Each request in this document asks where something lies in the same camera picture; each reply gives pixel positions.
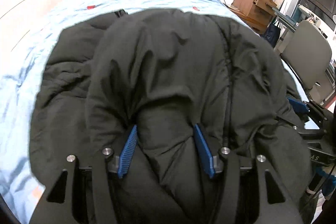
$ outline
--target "metal bolt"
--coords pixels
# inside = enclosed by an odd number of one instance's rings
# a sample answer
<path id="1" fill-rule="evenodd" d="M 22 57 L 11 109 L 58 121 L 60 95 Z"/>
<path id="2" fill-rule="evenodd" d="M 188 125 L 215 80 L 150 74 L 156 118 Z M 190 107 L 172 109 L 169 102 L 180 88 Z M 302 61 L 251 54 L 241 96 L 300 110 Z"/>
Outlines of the metal bolt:
<path id="1" fill-rule="evenodd" d="M 257 160 L 260 162 L 264 162 L 266 160 L 266 157 L 264 155 L 258 155 Z"/>
<path id="2" fill-rule="evenodd" d="M 67 156 L 67 161 L 68 162 L 73 162 L 73 161 L 75 161 L 75 159 L 76 159 L 75 155 L 69 155 L 69 156 Z"/>
<path id="3" fill-rule="evenodd" d="M 102 150 L 102 153 L 103 153 L 105 156 L 108 156 L 108 155 L 110 155 L 110 154 L 112 153 L 112 149 L 106 147 L 106 148 L 104 148 L 104 149 Z"/>
<path id="4" fill-rule="evenodd" d="M 227 155 L 230 153 L 231 150 L 228 147 L 222 147 L 220 151 L 222 154 Z"/>

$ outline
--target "wooden nightstand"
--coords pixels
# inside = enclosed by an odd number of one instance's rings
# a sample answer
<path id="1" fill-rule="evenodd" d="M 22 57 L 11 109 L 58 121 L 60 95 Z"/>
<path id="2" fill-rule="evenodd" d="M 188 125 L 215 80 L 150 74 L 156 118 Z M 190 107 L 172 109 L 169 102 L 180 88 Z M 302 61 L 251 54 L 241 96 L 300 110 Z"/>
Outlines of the wooden nightstand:
<path id="1" fill-rule="evenodd" d="M 255 32 L 262 34 L 275 17 L 273 0 L 234 0 L 229 9 Z"/>

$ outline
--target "black jacket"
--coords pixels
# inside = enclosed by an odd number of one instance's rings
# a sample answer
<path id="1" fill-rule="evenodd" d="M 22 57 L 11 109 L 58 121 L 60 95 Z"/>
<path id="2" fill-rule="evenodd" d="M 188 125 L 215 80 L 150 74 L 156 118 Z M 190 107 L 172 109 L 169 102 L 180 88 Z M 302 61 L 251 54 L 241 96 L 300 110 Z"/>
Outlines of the black jacket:
<path id="1" fill-rule="evenodd" d="M 265 155 L 298 202 L 310 153 L 292 128 L 303 126 L 286 99 L 293 83 L 271 46 L 229 18 L 124 14 L 60 34 L 31 120 L 37 179 L 48 185 L 70 154 L 90 166 L 93 153 L 137 124 L 129 172 L 115 181 L 126 223 L 205 223 L 218 186 L 195 149 L 193 125 L 202 123 L 220 146 L 227 134 L 241 155 Z"/>

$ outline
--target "bed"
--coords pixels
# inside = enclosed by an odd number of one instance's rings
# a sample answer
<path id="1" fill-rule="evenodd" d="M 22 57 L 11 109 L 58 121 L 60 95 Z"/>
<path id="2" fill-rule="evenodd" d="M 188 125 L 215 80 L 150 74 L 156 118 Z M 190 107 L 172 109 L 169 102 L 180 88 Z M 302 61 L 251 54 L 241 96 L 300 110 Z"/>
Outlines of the bed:
<path id="1" fill-rule="evenodd" d="M 220 0 L 64 0 L 12 52 L 15 62 L 0 85 L 0 193 L 22 224 L 29 223 L 44 191 L 30 170 L 29 128 L 41 75 L 60 32 L 102 13 L 124 9 L 130 14 L 155 7 L 220 15 L 245 25 Z"/>

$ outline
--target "chair backrest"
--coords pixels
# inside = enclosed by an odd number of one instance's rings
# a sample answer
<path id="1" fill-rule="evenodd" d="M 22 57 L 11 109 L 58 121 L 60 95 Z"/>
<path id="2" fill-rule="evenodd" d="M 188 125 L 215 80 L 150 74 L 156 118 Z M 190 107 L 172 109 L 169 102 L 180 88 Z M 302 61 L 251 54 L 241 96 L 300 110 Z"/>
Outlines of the chair backrest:
<path id="1" fill-rule="evenodd" d="M 306 90 L 310 90 L 325 73 L 331 56 L 328 41 L 306 20 L 299 24 L 282 53 L 282 58 L 293 68 Z"/>

